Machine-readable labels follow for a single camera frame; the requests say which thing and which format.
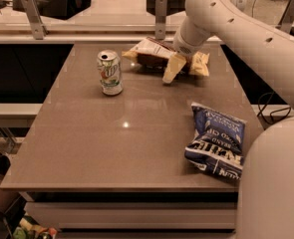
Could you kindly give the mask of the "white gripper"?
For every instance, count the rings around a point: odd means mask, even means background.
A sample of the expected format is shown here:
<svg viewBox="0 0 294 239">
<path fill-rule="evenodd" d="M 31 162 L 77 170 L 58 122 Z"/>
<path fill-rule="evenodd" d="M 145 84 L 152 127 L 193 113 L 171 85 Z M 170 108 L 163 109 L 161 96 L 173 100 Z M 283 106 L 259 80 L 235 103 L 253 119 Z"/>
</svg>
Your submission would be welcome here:
<svg viewBox="0 0 294 239">
<path fill-rule="evenodd" d="M 162 81 L 170 84 L 186 64 L 184 56 L 193 56 L 211 34 L 185 18 L 173 38 L 173 47 L 177 51 L 168 60 Z"/>
</svg>

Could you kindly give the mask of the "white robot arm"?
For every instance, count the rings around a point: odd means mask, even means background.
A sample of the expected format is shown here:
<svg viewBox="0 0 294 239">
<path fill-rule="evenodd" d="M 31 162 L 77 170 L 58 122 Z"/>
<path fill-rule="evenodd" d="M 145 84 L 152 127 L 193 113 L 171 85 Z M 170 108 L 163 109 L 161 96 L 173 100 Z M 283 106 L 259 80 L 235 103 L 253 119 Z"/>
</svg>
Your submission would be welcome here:
<svg viewBox="0 0 294 239">
<path fill-rule="evenodd" d="M 243 12 L 245 0 L 185 0 L 173 39 L 184 56 L 221 39 L 294 110 L 294 37 Z M 239 184 L 236 239 L 294 239 L 294 117 L 251 145 Z"/>
</svg>

